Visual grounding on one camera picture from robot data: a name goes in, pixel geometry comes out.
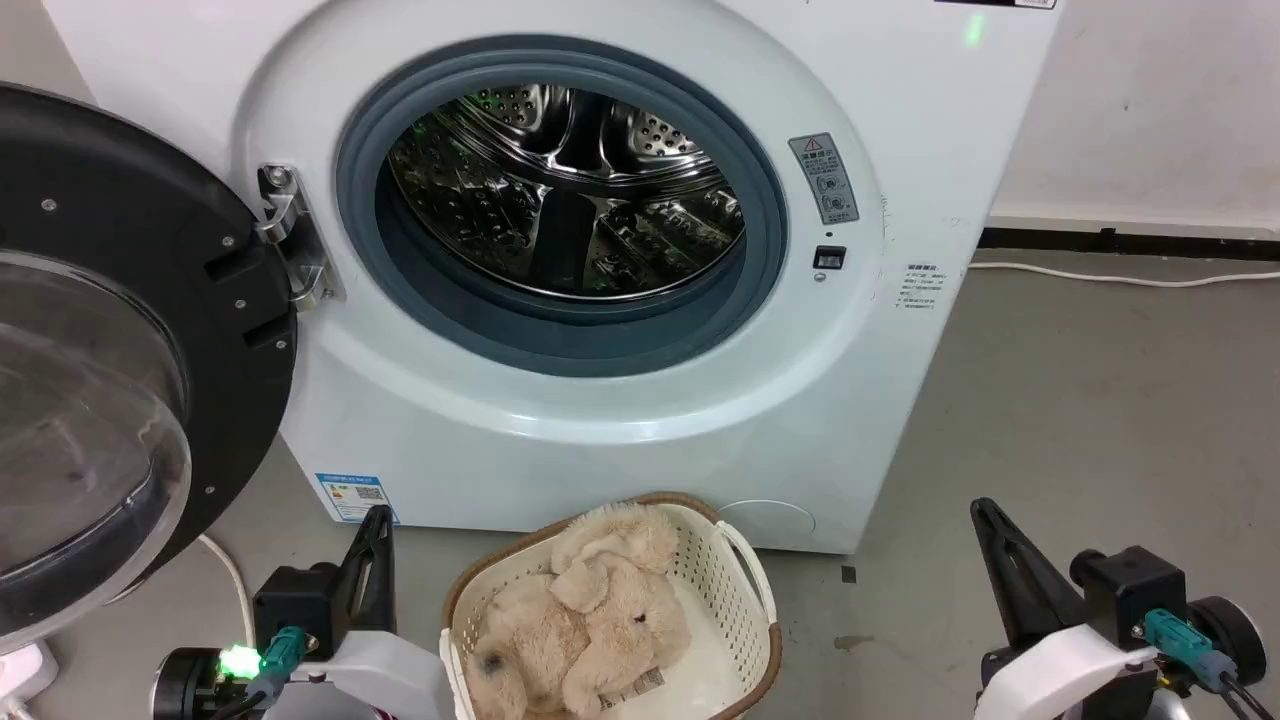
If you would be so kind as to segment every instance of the basket handle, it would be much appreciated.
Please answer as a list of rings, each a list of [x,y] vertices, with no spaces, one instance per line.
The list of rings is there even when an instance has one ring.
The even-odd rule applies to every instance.
[[[769,619],[771,625],[777,623],[778,606],[773,602],[773,588],[769,587],[769,578],[764,574],[764,565],[760,565],[760,559],[755,555],[751,543],[746,542],[746,538],[742,537],[742,533],[737,532],[737,528],[724,520],[716,523],[716,528],[719,529],[724,539],[742,556],[746,569],[751,573],[751,582],[755,583],[756,600],[760,602],[760,609],[764,610],[764,615]]]

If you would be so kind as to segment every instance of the metal hinge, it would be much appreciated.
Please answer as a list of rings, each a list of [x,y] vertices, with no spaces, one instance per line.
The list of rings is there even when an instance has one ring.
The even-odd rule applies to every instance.
[[[289,302],[300,313],[314,310],[320,300],[339,295],[342,286],[311,219],[298,173],[288,165],[270,164],[259,168],[257,176],[268,218],[253,229],[284,260]]]

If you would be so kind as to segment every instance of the green led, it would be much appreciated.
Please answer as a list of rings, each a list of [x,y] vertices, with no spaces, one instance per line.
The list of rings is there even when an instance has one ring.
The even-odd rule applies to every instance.
[[[252,680],[257,676],[262,656],[251,647],[234,644],[218,653],[218,671],[224,675]]]
[[[977,47],[982,44],[982,31],[987,26],[987,15],[974,13],[969,15],[969,29],[965,31],[964,44],[966,47]]]

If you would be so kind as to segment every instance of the white cable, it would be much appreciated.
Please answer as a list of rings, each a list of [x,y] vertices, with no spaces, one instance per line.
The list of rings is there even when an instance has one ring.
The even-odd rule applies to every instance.
[[[253,635],[253,609],[248,605],[248,591],[244,589],[244,579],[241,578],[239,568],[236,566],[236,561],[232,560],[232,556],[227,555],[223,546],[214,542],[214,538],[201,534],[200,542],[205,543],[205,547],[216,555],[218,559],[223,561],[223,565],[227,566],[227,571],[232,574],[232,582],[236,583],[236,594],[239,596],[241,618],[244,620],[244,643],[248,647],[257,646],[257,641]]]
[[[1239,275],[1213,275],[1211,278],[1198,278],[1194,281],[1149,281],[1146,278],[1125,278],[1120,275],[1085,275],[1082,273],[1068,273],[1065,270],[1041,268],[1039,265],[1027,265],[1024,263],[969,263],[969,269],[970,270],[1025,270],[1028,273],[1053,275],[1055,278],[1066,278],[1069,281],[1139,284],[1142,287],[1201,287],[1206,284],[1238,282],[1238,281],[1280,279],[1280,272],[1277,272],[1277,273],[1244,273]]]
[[[27,710],[27,706],[20,700],[10,700],[8,711],[5,717],[12,720],[36,720],[36,716]]]

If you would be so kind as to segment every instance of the laundry basket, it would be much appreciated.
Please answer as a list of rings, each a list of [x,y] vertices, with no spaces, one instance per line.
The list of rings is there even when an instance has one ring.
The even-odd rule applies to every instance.
[[[604,720],[742,715],[769,689],[782,662],[777,610],[760,560],[741,533],[696,498],[654,493],[630,502],[662,509],[676,527],[680,546],[667,577],[685,610],[692,642],[671,667],[649,671],[627,692],[602,698]],[[485,607],[512,580],[550,571],[552,543],[571,520],[525,536],[485,557],[449,592],[440,659],[448,670],[458,720],[476,717],[462,667],[475,647]]]

